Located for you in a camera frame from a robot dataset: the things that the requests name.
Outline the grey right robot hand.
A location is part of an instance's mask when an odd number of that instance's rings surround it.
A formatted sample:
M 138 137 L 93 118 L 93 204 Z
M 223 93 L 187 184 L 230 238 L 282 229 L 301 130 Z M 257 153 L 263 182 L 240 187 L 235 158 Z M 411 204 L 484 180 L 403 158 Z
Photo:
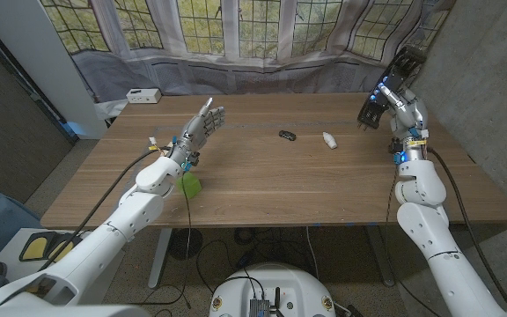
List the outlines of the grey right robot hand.
M 396 137 L 426 139 L 430 136 L 427 108 L 406 85 L 395 90 L 379 83 L 374 93 L 375 101 L 386 105 L 387 112 L 392 116 L 391 131 Z

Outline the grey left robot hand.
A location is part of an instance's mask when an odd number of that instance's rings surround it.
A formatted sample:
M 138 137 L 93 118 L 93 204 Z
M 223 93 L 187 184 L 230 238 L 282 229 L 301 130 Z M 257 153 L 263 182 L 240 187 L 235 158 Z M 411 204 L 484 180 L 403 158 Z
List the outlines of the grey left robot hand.
M 224 107 L 212 108 L 213 98 L 209 97 L 199 112 L 182 128 L 169 158 L 185 166 L 197 166 L 199 150 L 207 143 L 207 139 L 225 123 Z

